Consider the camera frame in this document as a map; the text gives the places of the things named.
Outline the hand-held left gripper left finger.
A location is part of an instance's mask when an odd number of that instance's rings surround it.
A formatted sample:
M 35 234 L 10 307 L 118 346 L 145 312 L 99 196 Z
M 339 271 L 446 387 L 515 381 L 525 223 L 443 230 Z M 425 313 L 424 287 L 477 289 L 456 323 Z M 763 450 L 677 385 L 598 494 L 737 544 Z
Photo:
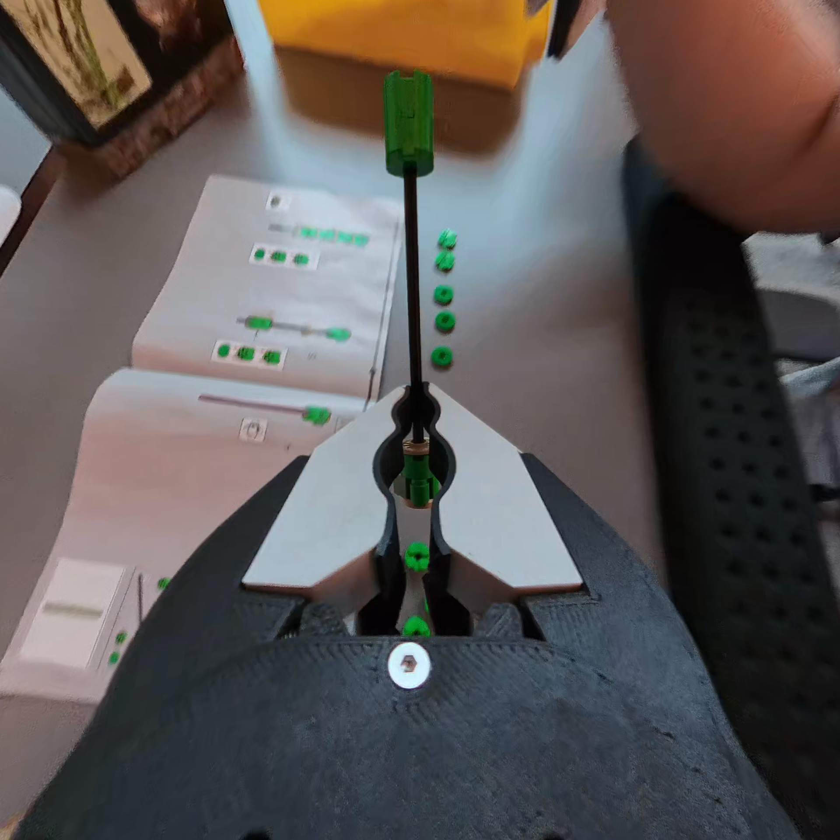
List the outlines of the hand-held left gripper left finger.
M 356 615 L 396 635 L 406 590 L 392 484 L 403 471 L 411 390 L 397 388 L 316 447 L 270 526 L 244 588 Z

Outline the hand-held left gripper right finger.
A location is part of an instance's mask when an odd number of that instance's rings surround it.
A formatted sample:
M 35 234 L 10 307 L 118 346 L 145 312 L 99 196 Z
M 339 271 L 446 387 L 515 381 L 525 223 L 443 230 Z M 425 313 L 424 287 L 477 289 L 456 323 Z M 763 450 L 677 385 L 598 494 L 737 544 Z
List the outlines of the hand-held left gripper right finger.
M 496 604 L 583 594 L 583 576 L 529 470 L 532 459 L 424 385 L 429 465 L 440 482 L 423 578 L 435 635 L 468 636 Z

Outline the short green round brick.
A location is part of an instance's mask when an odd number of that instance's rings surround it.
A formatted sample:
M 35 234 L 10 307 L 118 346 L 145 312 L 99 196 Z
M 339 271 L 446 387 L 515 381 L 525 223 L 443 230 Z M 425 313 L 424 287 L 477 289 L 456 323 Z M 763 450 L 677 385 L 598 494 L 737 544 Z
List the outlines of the short green round brick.
M 404 455 L 403 497 L 414 508 L 426 508 L 436 498 L 440 484 L 431 470 L 429 455 Z

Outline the black axle rod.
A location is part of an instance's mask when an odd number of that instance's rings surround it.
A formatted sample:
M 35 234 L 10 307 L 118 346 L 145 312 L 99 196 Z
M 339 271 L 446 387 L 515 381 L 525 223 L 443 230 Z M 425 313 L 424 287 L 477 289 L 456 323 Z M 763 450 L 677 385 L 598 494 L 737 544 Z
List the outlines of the black axle rod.
M 409 387 L 412 417 L 412 441 L 424 443 L 422 398 L 422 331 L 419 297 L 419 260 L 417 245 L 417 168 L 407 164 L 403 171 L 404 223 L 406 247 L 406 313 L 408 330 Z

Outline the person's right forearm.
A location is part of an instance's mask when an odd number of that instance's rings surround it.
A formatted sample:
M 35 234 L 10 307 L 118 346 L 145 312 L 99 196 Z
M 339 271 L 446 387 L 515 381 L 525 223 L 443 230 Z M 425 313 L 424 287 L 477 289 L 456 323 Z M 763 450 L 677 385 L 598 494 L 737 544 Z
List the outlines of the person's right forearm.
M 641 140 L 744 233 L 838 230 L 838 2 L 607 2 Z

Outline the grey desk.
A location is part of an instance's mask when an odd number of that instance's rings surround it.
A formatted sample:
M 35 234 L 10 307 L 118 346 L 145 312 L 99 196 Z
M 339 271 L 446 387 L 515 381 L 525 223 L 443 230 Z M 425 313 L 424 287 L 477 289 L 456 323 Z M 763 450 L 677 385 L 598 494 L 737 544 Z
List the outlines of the grey desk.
M 385 71 L 277 53 L 257 2 L 228 2 L 246 73 L 120 183 L 64 164 L 2 274 L 2 653 L 63 519 L 82 421 L 167 278 L 211 174 L 396 196 Z M 450 371 L 428 378 L 534 453 L 641 557 L 662 561 L 619 172 L 634 133 L 611 30 L 592 20 L 515 98 L 436 84 L 428 261 L 458 233 Z

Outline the black perforated mat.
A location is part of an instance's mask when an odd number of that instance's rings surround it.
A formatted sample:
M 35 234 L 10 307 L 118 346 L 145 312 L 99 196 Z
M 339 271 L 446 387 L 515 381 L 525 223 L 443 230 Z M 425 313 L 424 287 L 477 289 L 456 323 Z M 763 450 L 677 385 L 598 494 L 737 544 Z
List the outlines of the black perforated mat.
M 838 603 L 743 237 L 623 153 L 675 604 L 803 838 L 839 836 Z

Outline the open instruction booklet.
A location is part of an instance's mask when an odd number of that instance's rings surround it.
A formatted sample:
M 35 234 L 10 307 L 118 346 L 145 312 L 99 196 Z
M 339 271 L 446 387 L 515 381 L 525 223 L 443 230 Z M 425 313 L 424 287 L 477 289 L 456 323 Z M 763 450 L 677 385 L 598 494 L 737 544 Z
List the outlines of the open instruction booklet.
M 93 395 L 2 697 L 98 704 L 195 550 L 380 392 L 403 205 L 211 175 Z

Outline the yellow storage bin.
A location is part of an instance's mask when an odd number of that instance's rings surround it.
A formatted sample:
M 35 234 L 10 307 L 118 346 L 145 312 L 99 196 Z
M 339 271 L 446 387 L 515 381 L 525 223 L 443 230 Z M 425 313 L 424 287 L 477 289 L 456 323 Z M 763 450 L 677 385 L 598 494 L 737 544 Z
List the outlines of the yellow storage bin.
M 523 1 L 260 1 L 282 49 L 354 60 L 510 91 L 540 62 L 553 2 L 528 15 Z

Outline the black plant picture box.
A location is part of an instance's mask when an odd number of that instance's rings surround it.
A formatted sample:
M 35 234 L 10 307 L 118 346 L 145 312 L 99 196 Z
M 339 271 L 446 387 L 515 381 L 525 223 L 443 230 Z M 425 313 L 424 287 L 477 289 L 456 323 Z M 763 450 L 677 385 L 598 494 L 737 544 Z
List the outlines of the black plant picture box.
M 245 68 L 222 1 L 2 1 L 1 81 L 67 158 L 121 181 Z

